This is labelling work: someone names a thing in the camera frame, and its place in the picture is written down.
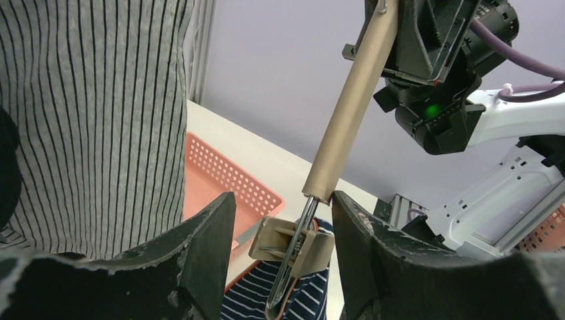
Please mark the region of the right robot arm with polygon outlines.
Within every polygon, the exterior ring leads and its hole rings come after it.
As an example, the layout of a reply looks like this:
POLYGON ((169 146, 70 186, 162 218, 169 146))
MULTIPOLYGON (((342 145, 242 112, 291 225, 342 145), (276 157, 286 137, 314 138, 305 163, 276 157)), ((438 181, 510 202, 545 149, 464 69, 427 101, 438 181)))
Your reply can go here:
POLYGON ((564 71, 517 52, 507 1, 401 1, 374 94, 428 154, 517 139, 485 176, 442 207, 407 210, 403 231, 461 255, 494 259, 548 246, 564 195, 564 71))

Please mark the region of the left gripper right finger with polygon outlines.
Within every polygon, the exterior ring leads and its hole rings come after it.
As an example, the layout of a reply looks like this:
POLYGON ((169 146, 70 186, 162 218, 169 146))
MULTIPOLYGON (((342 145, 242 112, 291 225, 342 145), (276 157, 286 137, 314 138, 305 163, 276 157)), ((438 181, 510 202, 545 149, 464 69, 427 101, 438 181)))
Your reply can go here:
POLYGON ((332 196, 345 319, 563 319, 564 256, 490 261, 416 239, 332 196))

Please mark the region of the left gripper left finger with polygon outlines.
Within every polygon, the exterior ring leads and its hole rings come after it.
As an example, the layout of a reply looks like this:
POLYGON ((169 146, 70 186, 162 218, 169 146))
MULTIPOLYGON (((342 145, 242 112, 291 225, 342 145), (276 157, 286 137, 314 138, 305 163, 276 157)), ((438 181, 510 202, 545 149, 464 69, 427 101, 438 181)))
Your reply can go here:
POLYGON ((2 319, 218 319, 235 223, 232 193, 110 260, 1 252, 2 319))

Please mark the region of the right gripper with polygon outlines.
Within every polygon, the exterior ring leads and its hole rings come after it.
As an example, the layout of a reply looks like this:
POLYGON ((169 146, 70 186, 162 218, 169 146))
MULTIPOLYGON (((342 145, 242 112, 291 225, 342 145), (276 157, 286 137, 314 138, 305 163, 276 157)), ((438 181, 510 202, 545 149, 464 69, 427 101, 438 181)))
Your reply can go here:
POLYGON ((347 87, 375 86, 378 77, 407 87, 473 87, 478 76, 461 46, 479 1, 365 1, 365 20, 345 59, 354 61, 364 36, 372 50, 353 63, 347 87))

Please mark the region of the wooden clip hanger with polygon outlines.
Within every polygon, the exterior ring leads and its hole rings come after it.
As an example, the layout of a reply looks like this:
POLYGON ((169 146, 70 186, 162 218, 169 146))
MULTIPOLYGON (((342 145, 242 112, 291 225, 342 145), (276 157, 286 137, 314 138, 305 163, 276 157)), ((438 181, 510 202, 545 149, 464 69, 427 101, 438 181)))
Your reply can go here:
MULTIPOLYGON (((364 36, 361 48, 353 63, 361 62, 363 50, 373 49, 367 36, 364 36)), ((376 85, 347 87, 344 83, 302 188, 306 203, 299 220, 291 222, 265 217, 259 225, 250 257, 281 264, 267 297, 267 319, 279 319, 283 314, 283 302, 290 293, 291 280, 322 271, 330 262, 334 237, 315 231, 310 224, 318 204, 330 203, 376 85)))

